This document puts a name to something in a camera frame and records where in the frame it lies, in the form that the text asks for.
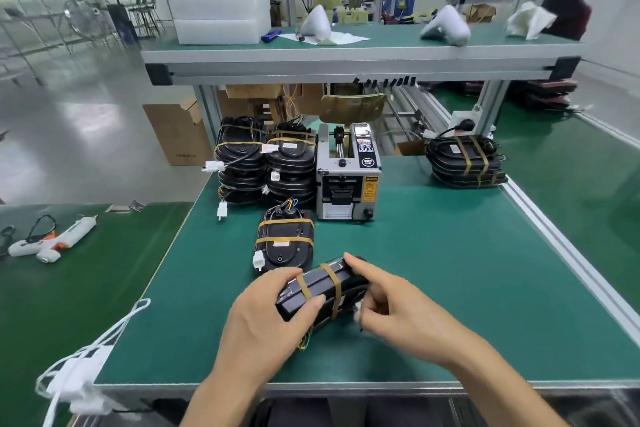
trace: white paper sheet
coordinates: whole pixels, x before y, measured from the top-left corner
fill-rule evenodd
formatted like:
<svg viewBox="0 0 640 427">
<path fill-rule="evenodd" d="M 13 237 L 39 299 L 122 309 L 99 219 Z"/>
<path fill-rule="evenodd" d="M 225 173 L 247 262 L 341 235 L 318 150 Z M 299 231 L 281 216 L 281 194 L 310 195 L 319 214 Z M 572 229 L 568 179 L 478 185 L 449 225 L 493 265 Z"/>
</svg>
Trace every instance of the white paper sheet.
<svg viewBox="0 0 640 427">
<path fill-rule="evenodd" d="M 285 39 L 290 39 L 292 41 L 298 40 L 298 37 L 295 34 L 280 34 L 278 37 L 284 37 Z M 352 42 L 368 41 L 369 38 L 361 37 L 359 35 L 353 35 L 345 32 L 332 32 L 330 40 L 332 43 L 338 46 L 342 46 L 344 44 L 351 44 Z M 318 40 L 318 38 L 312 35 L 306 35 L 305 40 L 301 42 L 306 42 L 307 44 L 313 44 L 314 46 L 316 44 L 320 44 L 320 41 Z"/>
</svg>

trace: white hot glue gun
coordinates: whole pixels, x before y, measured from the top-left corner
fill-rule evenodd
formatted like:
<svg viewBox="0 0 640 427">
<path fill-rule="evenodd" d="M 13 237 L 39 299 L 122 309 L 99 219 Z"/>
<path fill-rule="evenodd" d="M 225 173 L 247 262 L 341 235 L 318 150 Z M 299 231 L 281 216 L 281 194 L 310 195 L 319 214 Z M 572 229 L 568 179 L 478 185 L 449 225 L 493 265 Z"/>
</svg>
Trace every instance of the white hot glue gun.
<svg viewBox="0 0 640 427">
<path fill-rule="evenodd" d="M 71 248 L 78 243 L 96 224 L 95 216 L 80 218 L 60 236 L 46 237 L 42 240 L 29 243 L 20 240 L 9 247 L 9 255 L 21 257 L 22 255 L 36 254 L 36 258 L 46 264 L 52 264 L 60 258 L 60 251 Z"/>
</svg>

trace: forearm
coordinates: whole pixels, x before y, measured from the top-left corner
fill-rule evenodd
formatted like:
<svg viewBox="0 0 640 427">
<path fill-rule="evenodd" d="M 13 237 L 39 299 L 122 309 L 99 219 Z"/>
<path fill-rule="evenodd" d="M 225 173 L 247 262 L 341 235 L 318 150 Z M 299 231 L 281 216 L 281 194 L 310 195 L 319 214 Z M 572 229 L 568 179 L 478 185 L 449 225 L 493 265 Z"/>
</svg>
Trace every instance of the forearm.
<svg viewBox="0 0 640 427">
<path fill-rule="evenodd" d="M 196 389 L 180 427 L 237 427 L 256 394 L 213 372 Z"/>
<path fill-rule="evenodd" d="M 473 336 L 450 370 L 490 427 L 567 427 L 488 342 Z"/>
</svg>

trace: white foam box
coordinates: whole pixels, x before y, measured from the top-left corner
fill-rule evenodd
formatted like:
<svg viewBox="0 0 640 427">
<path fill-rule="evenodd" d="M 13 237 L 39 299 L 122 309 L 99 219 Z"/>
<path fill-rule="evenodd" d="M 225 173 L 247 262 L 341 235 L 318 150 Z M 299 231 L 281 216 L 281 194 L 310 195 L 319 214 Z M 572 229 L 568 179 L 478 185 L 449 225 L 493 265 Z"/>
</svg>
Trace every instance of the white foam box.
<svg viewBox="0 0 640 427">
<path fill-rule="evenodd" d="M 269 0 L 168 0 L 174 19 L 238 21 L 269 14 Z"/>
<path fill-rule="evenodd" d="M 270 17 L 244 21 L 176 19 L 173 23 L 180 44 L 258 44 L 271 30 Z"/>
</svg>

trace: yellow warning sticker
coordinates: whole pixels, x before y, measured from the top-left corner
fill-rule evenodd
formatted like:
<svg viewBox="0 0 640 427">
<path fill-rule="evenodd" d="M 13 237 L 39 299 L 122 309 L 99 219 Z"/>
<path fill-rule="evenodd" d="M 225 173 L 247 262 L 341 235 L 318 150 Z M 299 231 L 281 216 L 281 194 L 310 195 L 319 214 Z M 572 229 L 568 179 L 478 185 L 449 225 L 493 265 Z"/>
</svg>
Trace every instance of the yellow warning sticker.
<svg viewBox="0 0 640 427">
<path fill-rule="evenodd" d="M 378 192 L 378 176 L 366 176 L 364 178 L 364 192 L 362 193 L 363 203 L 373 203 L 376 201 Z"/>
</svg>

